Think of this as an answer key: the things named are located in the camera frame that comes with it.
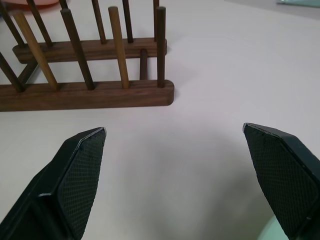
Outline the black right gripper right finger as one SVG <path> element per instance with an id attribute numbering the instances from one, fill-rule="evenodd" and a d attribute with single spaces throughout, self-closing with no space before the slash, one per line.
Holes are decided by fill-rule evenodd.
<path id="1" fill-rule="evenodd" d="M 257 181 L 288 240 L 320 240 L 320 159 L 295 135 L 245 123 Z"/>

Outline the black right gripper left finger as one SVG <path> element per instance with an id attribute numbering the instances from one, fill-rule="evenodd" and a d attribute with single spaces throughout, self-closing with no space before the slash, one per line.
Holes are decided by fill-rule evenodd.
<path id="1" fill-rule="evenodd" d="M 81 240 L 95 201 L 107 132 L 66 139 L 0 223 L 0 240 Z"/>

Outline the wooden dish rack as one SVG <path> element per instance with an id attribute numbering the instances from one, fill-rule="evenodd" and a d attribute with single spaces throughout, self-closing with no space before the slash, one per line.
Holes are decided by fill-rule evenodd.
<path id="1" fill-rule="evenodd" d="M 108 8 L 112 38 L 104 31 L 98 0 L 91 0 L 98 40 L 80 40 L 66 0 L 58 0 L 68 41 L 52 41 L 35 0 L 25 0 L 44 41 L 38 42 L 22 12 L 10 14 L 0 0 L 0 16 L 11 31 L 12 49 L 23 71 L 16 75 L 0 53 L 0 112 L 79 110 L 171 105 L 175 85 L 165 78 L 166 8 L 153 0 L 154 36 L 134 38 L 129 0 L 122 0 L 127 37 L 119 10 Z"/>

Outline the red plate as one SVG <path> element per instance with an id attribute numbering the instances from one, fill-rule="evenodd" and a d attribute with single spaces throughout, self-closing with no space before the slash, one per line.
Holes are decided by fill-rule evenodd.
<path id="1" fill-rule="evenodd" d="M 27 0 L 3 0 L 5 3 L 27 5 Z M 59 2 L 59 0 L 33 0 L 36 6 L 52 5 Z"/>

